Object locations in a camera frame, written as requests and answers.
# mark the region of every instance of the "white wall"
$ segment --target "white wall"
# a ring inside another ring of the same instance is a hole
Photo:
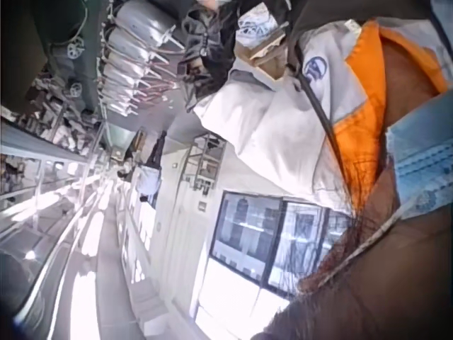
[[[180,339],[200,339],[190,317],[195,311],[223,192],[272,196],[287,193],[248,168],[229,144],[216,187],[207,197],[201,191],[193,191],[187,182],[178,189],[185,153],[181,150],[162,159],[163,183],[150,248],[151,279],[169,310],[175,313],[169,320],[173,332]],[[207,204],[205,212],[197,208],[200,201]]]

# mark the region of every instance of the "blue face mask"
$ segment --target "blue face mask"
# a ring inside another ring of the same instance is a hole
[[[453,90],[400,119],[386,138],[400,203],[417,196],[403,219],[453,202]]]

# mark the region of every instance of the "jacket logo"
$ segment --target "jacket logo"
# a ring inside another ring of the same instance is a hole
[[[322,79],[327,71],[327,62],[322,57],[311,58],[304,67],[304,75],[311,82]]]

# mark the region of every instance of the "orange lining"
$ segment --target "orange lining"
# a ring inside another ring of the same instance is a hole
[[[363,25],[346,63],[368,97],[359,109],[334,126],[352,204],[359,210],[375,182],[386,105],[384,56],[377,23]]]

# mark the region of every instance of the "aisle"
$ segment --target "aisle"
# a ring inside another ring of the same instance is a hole
[[[127,283],[117,245],[115,192],[110,195],[103,217],[98,248],[96,295],[101,339],[144,339],[129,300]]]

